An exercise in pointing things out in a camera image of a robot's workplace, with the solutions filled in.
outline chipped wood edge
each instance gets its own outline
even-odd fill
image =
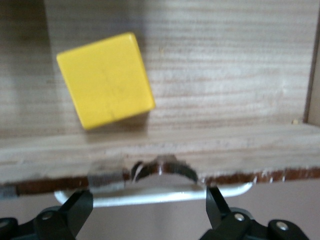
[[[156,171],[154,168],[149,175],[161,175],[162,172]],[[102,188],[113,183],[124,183],[130,181],[133,176],[128,174],[129,170],[124,170],[123,174],[112,172],[108,174],[86,175],[77,177],[62,177],[53,179],[38,179],[23,182],[13,182],[0,186],[0,200],[24,195],[36,195],[44,193],[52,193],[55,191],[75,190],[75,189],[91,189]],[[182,175],[179,172],[167,170],[167,174]],[[217,176],[207,175],[198,179],[197,184],[203,186],[241,184],[241,183],[275,183],[296,180],[320,179],[320,166],[300,167],[300,168],[284,168],[278,170],[261,170],[256,172],[236,172],[234,174],[222,174]]]

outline wooden board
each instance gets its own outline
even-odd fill
[[[318,10],[318,0],[0,1],[2,189],[105,185],[167,154],[204,183],[318,177],[319,129],[298,124]],[[128,31],[157,107],[86,132],[56,54]]]
[[[305,124],[10,138],[0,145],[0,183],[20,194],[129,181],[139,161],[170,154],[200,184],[320,177],[320,128]]]
[[[312,83],[310,89],[310,106],[308,113],[308,123],[320,126],[320,47],[319,36],[315,46],[315,65],[312,76]]]

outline dark stain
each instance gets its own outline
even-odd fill
[[[130,179],[130,172],[123,168],[113,172],[88,175],[88,184],[90,188],[99,188],[113,183],[121,183]]]
[[[153,174],[178,174],[195,183],[198,181],[196,171],[186,163],[178,161],[174,155],[161,155],[147,163],[138,162],[131,170],[131,180],[137,182]]]
[[[119,132],[141,132],[145,133],[148,130],[148,119],[150,112],[144,112],[135,116],[131,116],[122,120],[118,120],[107,125],[103,125],[91,130],[87,130],[86,133],[119,133]]]
[[[239,183],[274,183],[293,180],[320,178],[320,167],[285,168],[284,170],[259,171],[254,173],[238,172],[232,175],[208,176],[200,181],[207,186]]]
[[[63,177],[58,179],[39,179],[10,184],[15,186],[17,196],[52,193],[59,190],[86,189],[87,177]]]

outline wooden surface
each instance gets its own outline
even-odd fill
[[[129,181],[138,161],[168,154],[203,184],[320,178],[320,128],[305,124],[10,138],[0,145],[0,183],[30,193]],[[66,176],[76,183],[67,185]]]
[[[95,132],[303,119],[318,0],[0,3],[0,137],[86,134],[56,54],[132,31],[157,108]]]
[[[0,184],[106,184],[166,154],[202,182],[317,177],[320,132],[299,123],[318,13],[318,0],[0,1]],[[157,107],[86,132],[56,54],[128,31]]]
[[[317,42],[314,75],[312,78],[312,86],[310,93],[310,106],[308,114],[308,123],[320,126],[320,47]]]

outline wooden shelf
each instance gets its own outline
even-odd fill
[[[203,184],[319,178],[318,14],[318,0],[1,1],[0,196],[130,181],[159,155]],[[123,32],[157,107],[84,131],[56,55]]]

